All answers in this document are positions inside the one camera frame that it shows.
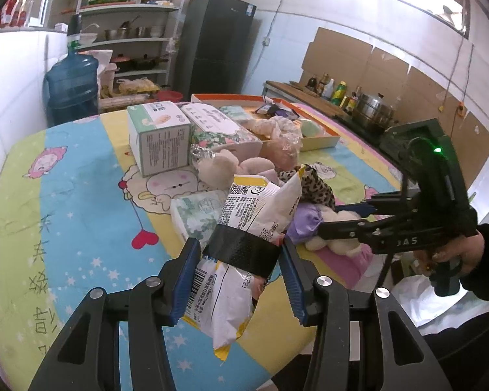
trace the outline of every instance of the cartoon bedsheet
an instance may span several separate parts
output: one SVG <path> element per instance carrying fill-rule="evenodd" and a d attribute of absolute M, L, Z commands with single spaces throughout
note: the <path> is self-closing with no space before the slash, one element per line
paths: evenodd
<path fill-rule="evenodd" d="M 391 166 L 321 118 L 343 138 L 333 149 L 302 153 L 301 162 L 330 167 L 327 182 L 339 200 L 358 202 L 398 186 Z M 0 369 L 13 391 L 27 390 L 91 288 L 132 288 L 179 254 L 170 201 L 206 189 L 189 168 L 142 178 L 124 112 L 57 126 L 14 146 L 0 175 Z M 300 252 L 322 274 L 341 281 L 325 254 Z M 280 272 L 272 279 L 223 364 L 211 339 L 192 326 L 180 321 L 164 328 L 179 391 L 255 389 L 312 339 L 314 330 L 302 328 L 291 313 Z M 126 324 L 119 335 L 121 381 L 128 391 Z"/>

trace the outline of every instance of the human hand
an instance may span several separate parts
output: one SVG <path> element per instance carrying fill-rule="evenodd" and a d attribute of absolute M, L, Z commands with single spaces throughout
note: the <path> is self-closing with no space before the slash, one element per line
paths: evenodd
<path fill-rule="evenodd" d="M 426 276 L 431 274 L 437 263 L 448 262 L 453 257 L 460 256 L 462 258 L 461 274 L 465 276 L 482 260 L 484 246 L 483 236 L 478 232 L 474 237 L 461 235 L 451 240 L 445 246 L 436 249 L 433 255 L 423 250 L 413 251 L 413 255 L 420 264 L 419 270 Z"/>

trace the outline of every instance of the blue gripper pad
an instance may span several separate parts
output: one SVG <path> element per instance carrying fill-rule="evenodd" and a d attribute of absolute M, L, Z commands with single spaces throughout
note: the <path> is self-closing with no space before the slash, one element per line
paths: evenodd
<path fill-rule="evenodd" d="M 306 311 L 304 301 L 304 289 L 299 279 L 297 269 L 293 264 L 291 254 L 287 248 L 287 245 L 290 244 L 283 243 L 283 248 L 279 258 L 279 266 L 280 271 L 283 274 L 284 285 L 286 287 L 286 291 L 288 292 L 288 298 L 290 299 L 293 315 L 299 319 L 301 325 L 306 325 L 306 321 L 308 320 L 308 312 Z"/>
<path fill-rule="evenodd" d="M 189 238 L 178 258 L 179 260 L 183 259 L 185 261 L 179 273 L 176 286 L 172 292 L 170 318 L 174 325 L 185 314 L 186 305 L 192 289 L 192 282 L 194 281 L 194 272 L 196 271 L 196 266 L 199 263 L 200 257 L 201 245 L 199 244 L 199 241 L 194 238 Z"/>

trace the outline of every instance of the black refrigerator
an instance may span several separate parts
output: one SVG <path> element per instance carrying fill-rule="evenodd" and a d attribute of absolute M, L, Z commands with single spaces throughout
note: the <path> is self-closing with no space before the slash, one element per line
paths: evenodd
<path fill-rule="evenodd" d="M 256 6 L 240 0 L 192 0 L 176 59 L 173 89 L 192 94 L 239 92 Z"/>

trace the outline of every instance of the leopard print fabric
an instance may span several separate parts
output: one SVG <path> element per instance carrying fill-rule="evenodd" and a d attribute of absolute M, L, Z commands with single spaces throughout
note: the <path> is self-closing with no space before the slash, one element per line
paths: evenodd
<path fill-rule="evenodd" d="M 293 170 L 279 172 L 279 179 L 283 182 L 288 182 L 300 168 L 300 166 L 296 166 Z M 332 188 L 319 177 L 317 171 L 313 167 L 308 165 L 305 166 L 303 177 L 301 178 L 301 185 L 303 188 L 301 199 L 303 201 L 322 204 L 335 210 L 335 196 L 333 195 Z"/>

